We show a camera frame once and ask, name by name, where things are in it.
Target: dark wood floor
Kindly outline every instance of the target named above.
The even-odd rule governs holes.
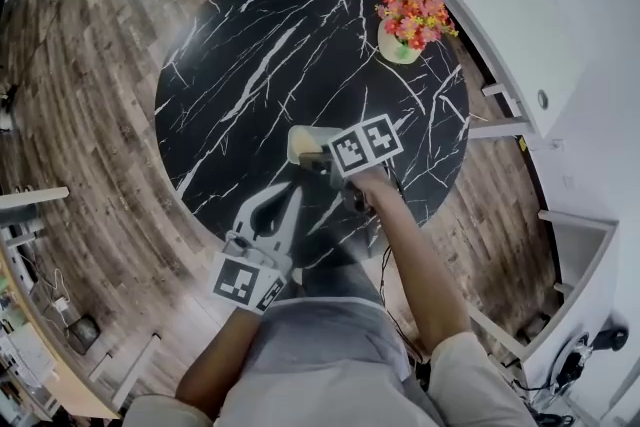
[[[70,188],[65,201],[41,208],[46,236],[32,249],[41,272],[53,279],[60,268],[76,309],[97,319],[102,336],[76,358],[90,369],[112,352],[115,365],[102,385],[112,387],[151,333],[162,334],[134,394],[172,393],[229,313],[202,288],[219,241],[176,198],[154,135],[161,63],[204,1],[12,0],[1,20],[0,64],[5,82],[20,91],[18,130],[0,136],[0,183],[5,191]],[[469,54],[453,43],[472,113],[498,116]],[[474,141],[425,228],[465,295],[510,332],[543,305],[557,308],[538,209],[516,143]],[[367,265],[374,280],[379,262]],[[388,272],[388,300],[414,336],[394,269]]]

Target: person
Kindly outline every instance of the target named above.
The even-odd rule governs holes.
[[[366,275],[351,272],[356,265],[310,269],[306,295],[282,298],[285,287],[262,318],[236,309],[175,398],[136,398],[125,426],[205,427],[218,417],[220,427],[536,425],[471,331],[453,276],[386,174],[373,168],[352,183],[378,215],[431,354],[428,392],[410,377]]]

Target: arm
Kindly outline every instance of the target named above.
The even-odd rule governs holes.
[[[238,380],[259,327],[258,315],[236,308],[213,341],[187,370],[178,384],[176,399],[194,406],[215,420],[227,393]]]
[[[382,169],[364,171],[352,181],[380,218],[409,308],[429,354],[447,338],[470,331],[464,299],[449,269],[433,253],[411,211]]]

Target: white pot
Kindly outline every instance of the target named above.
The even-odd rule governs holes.
[[[378,47],[380,53],[387,60],[397,64],[411,64],[422,53],[422,50],[415,50],[400,43],[393,34],[384,30],[386,20],[380,21],[378,25]]]

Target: round table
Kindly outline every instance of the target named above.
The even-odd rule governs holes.
[[[348,128],[387,113],[407,202],[425,223],[453,185],[467,143],[469,100],[447,41],[411,65],[377,49],[381,0],[208,0],[162,68],[156,135],[171,183],[221,238],[240,205],[296,171],[293,125]],[[335,266],[379,253],[377,218],[348,212],[328,179],[308,173],[295,265]]]

